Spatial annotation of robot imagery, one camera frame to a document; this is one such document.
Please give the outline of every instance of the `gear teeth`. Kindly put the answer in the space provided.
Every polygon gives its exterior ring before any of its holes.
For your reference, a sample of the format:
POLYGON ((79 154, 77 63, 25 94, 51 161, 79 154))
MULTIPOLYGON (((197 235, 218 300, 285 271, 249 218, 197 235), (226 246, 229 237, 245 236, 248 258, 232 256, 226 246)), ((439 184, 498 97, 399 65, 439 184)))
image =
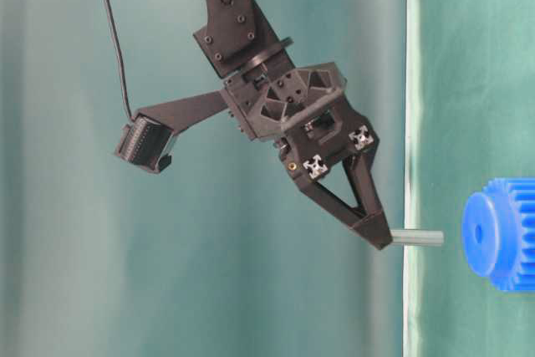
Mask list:
POLYGON ((517 261, 507 281, 508 291, 535 291, 535 180, 506 180, 511 206, 520 216, 517 261))

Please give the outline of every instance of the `green backdrop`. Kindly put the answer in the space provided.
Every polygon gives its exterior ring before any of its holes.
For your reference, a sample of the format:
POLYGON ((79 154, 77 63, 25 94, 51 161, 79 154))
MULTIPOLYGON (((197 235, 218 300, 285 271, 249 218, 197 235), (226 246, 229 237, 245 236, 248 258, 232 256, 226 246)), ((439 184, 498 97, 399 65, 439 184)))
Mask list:
POLYGON ((535 298, 465 262, 464 202, 493 177, 535 176, 535 0, 409 0, 411 221, 444 229, 410 251, 410 357, 533 355, 535 298))
MULTIPOLYGON (((258 1, 297 65, 349 79, 401 227, 405 0, 258 1)), ((203 0, 112 2, 133 108, 220 87, 191 36, 203 0)), ((125 118, 101 0, 0 0, 0 24, 1 356, 400 355, 401 250, 299 195, 270 144, 221 114, 161 176, 112 156, 125 118)))

